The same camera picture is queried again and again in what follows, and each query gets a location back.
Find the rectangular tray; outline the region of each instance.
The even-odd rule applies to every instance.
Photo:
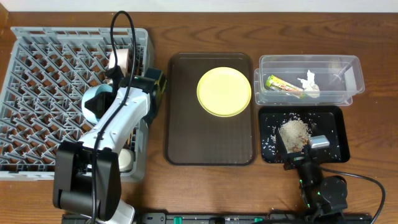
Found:
[[[349,147],[343,112],[337,106],[268,106],[259,110],[261,154],[268,163],[283,163],[273,136],[283,121],[300,119],[310,127],[316,123],[322,134],[330,141],[331,149],[322,151],[328,157],[319,162],[347,162]]]
[[[239,70],[252,83],[245,54],[177,54],[169,62],[165,158],[174,165],[245,166],[256,158],[254,98],[236,116],[220,118],[203,109],[197,85],[216,67]]]

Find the dish rack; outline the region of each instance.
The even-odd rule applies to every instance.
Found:
[[[62,141],[76,142],[94,125],[81,112],[81,98],[104,80],[112,52],[109,28],[11,27],[17,40],[0,94],[0,180],[49,180]],[[145,29],[135,29],[141,75],[154,66]],[[117,49],[132,51],[132,32],[115,28]],[[136,161],[145,165],[148,128],[132,135]],[[122,181],[143,177],[136,165]]]

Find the clear plastic container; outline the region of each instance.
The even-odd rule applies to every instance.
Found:
[[[274,75],[292,85],[302,87],[298,78],[315,74],[319,97],[314,91],[276,91],[266,86]],[[352,96],[365,90],[361,64],[352,55],[264,55],[260,68],[254,72],[254,93],[259,105],[339,105],[352,104]]]

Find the wooden table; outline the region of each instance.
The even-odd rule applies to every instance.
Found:
[[[359,57],[366,91],[343,107],[351,159],[325,167],[381,181],[387,200],[378,223],[398,222],[398,14],[332,13],[131,13],[155,45],[155,66],[167,71],[177,52],[243,52],[259,66],[261,55],[344,54]],[[11,26],[108,27],[113,13],[12,12],[0,36],[0,80],[15,37]],[[128,27],[120,17],[118,27]],[[165,105],[151,126],[147,174],[123,184],[122,198],[145,212],[266,213],[305,205],[296,171],[266,164],[247,167],[172,166],[163,156]],[[374,215],[378,186],[351,177],[347,212]],[[52,181],[0,182],[0,223],[60,223],[52,205]]]

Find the yellow plate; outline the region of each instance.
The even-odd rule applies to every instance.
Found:
[[[229,117],[239,114],[248,106],[251,87],[247,78],[238,70],[219,67],[200,78],[197,96],[207,112]]]

